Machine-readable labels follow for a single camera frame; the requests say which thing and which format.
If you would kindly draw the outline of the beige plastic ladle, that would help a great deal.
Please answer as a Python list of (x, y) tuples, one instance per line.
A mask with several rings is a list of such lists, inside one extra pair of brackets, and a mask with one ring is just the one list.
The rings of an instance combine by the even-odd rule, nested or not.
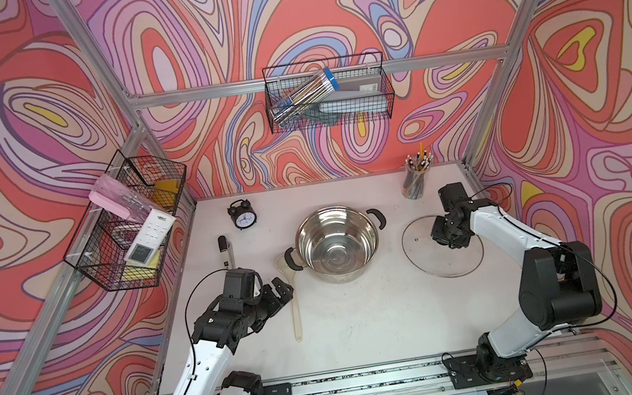
[[(279, 257), (277, 257), (275, 261), (275, 268), (277, 268), (278, 273), (282, 275), (283, 281), (285, 281), (287, 284), (291, 285), (292, 287), (295, 287), (294, 279), (296, 276), (296, 271), (292, 270), (291, 267), (288, 266), (283, 255), (280, 255)], [(292, 310), (292, 318), (293, 318), (293, 324), (294, 324), (293, 330), (295, 332), (295, 339), (298, 343), (300, 343), (304, 340), (303, 332), (302, 332), (303, 323), (302, 323), (302, 316), (300, 316), (301, 309), (299, 309), (298, 296), (296, 295), (296, 293), (293, 294), (293, 299), (291, 300), (290, 304), (291, 304), (291, 310)]]

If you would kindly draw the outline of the black marker pen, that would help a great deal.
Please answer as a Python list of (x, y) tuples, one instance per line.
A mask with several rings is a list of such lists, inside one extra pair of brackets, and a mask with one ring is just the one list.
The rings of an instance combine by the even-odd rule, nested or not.
[(228, 238), (225, 235), (220, 235), (218, 237), (217, 244), (220, 249), (220, 257), (222, 258), (225, 269), (235, 269), (236, 262), (233, 257), (231, 243), (229, 243)]

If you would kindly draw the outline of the white device in basket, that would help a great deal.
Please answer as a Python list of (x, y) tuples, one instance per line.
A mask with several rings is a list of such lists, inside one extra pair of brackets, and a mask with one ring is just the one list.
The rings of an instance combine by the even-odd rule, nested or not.
[(148, 266), (166, 240), (176, 218), (170, 213), (153, 209), (124, 256), (131, 265)]

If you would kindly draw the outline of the pack of pencils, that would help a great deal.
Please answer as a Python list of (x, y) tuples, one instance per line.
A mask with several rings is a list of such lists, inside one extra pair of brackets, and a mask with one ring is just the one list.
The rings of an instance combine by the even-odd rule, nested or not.
[(280, 97), (272, 103), (270, 109), (272, 122), (283, 127), (338, 90), (339, 85), (333, 72), (329, 68), (322, 68), (299, 84), (280, 91)]

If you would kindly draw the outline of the glass pot lid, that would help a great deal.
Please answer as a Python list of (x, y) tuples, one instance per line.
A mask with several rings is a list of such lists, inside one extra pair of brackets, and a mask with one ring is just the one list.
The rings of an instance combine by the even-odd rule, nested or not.
[(401, 239), (402, 251), (410, 263), (429, 276), (465, 277), (479, 269), (484, 261), (484, 245), (473, 236), (468, 247), (451, 248), (437, 243), (431, 229), (436, 216), (419, 217), (408, 224)]

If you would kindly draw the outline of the black alarm clock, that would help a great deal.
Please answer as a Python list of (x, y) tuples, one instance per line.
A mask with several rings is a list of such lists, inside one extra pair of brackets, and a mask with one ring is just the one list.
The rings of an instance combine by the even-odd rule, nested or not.
[(227, 214), (229, 214), (235, 228), (239, 230), (251, 228), (258, 219), (249, 199), (238, 199), (230, 203)]

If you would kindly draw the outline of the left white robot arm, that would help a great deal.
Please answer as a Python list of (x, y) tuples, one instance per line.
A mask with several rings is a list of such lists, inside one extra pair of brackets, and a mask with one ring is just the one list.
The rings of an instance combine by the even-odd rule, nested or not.
[(195, 322), (187, 323), (189, 352), (173, 395), (264, 395), (259, 375), (230, 372), (239, 343), (261, 332), (292, 302), (294, 287), (282, 279), (262, 281), (253, 269), (221, 269), (222, 293)]

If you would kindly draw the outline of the grey box in basket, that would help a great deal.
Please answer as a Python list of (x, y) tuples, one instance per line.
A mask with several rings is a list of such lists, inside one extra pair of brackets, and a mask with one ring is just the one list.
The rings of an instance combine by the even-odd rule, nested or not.
[(357, 89), (338, 90), (327, 96), (318, 104), (322, 113), (368, 113), (381, 112), (388, 106), (386, 95), (378, 85), (360, 85)]

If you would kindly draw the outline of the pink box in basket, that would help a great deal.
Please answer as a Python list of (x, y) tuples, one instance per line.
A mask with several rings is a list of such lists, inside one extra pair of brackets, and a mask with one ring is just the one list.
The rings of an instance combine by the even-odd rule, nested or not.
[(135, 193), (108, 174), (101, 175), (89, 192), (90, 202), (123, 220), (137, 221), (140, 209)]

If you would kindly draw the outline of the stainless steel pot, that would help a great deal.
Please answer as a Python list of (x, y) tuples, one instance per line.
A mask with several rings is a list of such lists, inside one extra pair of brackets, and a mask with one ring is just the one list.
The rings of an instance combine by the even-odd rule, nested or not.
[(386, 224), (387, 217), (378, 209), (317, 209), (303, 219), (283, 259), (292, 271), (309, 269), (329, 284), (350, 283), (365, 273), (376, 255)]

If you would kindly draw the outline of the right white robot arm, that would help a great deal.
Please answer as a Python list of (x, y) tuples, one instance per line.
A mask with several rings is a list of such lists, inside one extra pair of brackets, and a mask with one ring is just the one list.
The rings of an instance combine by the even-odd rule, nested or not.
[(488, 383), (530, 378), (525, 360), (536, 344), (602, 312), (589, 247), (532, 229), (494, 201), (469, 196), (461, 183), (444, 185), (438, 196), (444, 213), (433, 222), (433, 241), (463, 249), (477, 236), (521, 265), (519, 307), (500, 327), (479, 337), (475, 372)]

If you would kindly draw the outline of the pencil holder cup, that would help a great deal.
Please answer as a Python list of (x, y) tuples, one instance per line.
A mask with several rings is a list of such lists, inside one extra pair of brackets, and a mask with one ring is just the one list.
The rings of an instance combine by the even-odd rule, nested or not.
[(409, 200), (417, 200), (423, 196), (425, 187), (425, 175), (430, 169), (434, 156), (426, 149), (423, 143), (420, 144), (418, 152), (409, 155), (404, 164), (404, 182), (402, 185), (402, 195)]

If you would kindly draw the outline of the yellow item in basket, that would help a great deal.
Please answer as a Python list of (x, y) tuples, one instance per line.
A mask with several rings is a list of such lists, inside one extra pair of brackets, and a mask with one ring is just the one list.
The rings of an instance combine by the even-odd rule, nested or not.
[(176, 179), (160, 180), (155, 183), (155, 189), (157, 192), (152, 196), (153, 201), (164, 210), (172, 209), (180, 191), (180, 182)]

